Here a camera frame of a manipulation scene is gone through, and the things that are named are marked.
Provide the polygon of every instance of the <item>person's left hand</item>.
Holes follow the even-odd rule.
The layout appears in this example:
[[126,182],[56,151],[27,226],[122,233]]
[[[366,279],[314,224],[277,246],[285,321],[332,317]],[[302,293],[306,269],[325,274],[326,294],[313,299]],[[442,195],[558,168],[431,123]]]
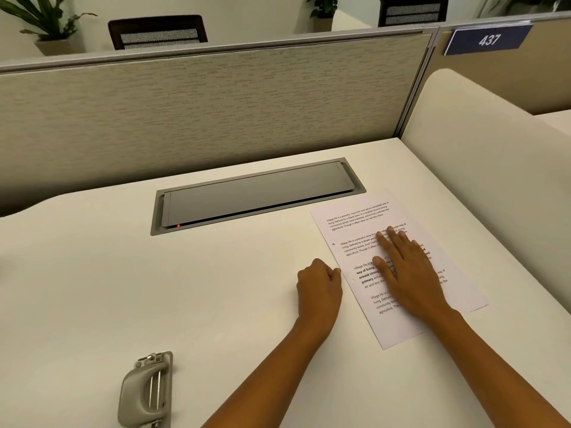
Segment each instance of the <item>person's left hand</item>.
[[299,318],[297,323],[323,342],[331,333],[341,306],[341,269],[332,270],[322,260],[297,273]]

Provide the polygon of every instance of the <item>blue sign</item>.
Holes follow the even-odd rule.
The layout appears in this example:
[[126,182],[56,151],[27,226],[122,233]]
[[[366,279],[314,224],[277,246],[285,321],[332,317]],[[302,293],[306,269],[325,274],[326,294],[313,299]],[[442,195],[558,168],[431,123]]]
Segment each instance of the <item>blue sign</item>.
[[444,50],[444,55],[518,49],[532,27],[533,24],[526,21],[514,24],[460,28],[454,30],[450,42]]

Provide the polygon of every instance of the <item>printed document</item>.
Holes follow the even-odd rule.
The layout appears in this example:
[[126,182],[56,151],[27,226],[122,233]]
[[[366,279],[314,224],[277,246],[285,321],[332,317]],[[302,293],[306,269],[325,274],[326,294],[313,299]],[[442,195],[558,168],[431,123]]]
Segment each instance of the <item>printed document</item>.
[[444,296],[461,313],[488,304],[475,284],[461,272],[431,235],[399,206],[389,191],[365,193],[329,202],[311,211],[357,302],[383,349],[426,331],[388,292],[385,280],[373,266],[379,256],[392,267],[376,240],[388,226],[416,240],[440,278]]

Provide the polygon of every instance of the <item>white number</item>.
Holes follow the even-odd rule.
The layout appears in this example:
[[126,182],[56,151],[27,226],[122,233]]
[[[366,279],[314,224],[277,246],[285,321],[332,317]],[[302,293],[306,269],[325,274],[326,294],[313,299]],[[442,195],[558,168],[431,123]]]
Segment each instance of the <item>white number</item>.
[[478,45],[480,45],[480,46],[494,45],[494,43],[496,43],[498,41],[500,36],[501,36],[501,34],[485,35],[484,38],[480,41],[480,43],[478,43]]

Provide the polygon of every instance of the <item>hand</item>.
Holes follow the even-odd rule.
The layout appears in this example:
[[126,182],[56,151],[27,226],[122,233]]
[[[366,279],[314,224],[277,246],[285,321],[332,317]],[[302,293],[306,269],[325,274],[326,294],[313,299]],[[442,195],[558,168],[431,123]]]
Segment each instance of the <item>hand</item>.
[[341,306],[341,269],[331,270],[322,260],[297,273],[299,317],[296,325],[319,344],[329,336]]
[[392,227],[387,228],[387,234],[392,243],[381,232],[377,240],[392,260],[396,275],[381,257],[374,257],[373,264],[386,279],[391,295],[424,322],[452,311],[438,275],[418,242],[411,242],[404,231],[397,234]]

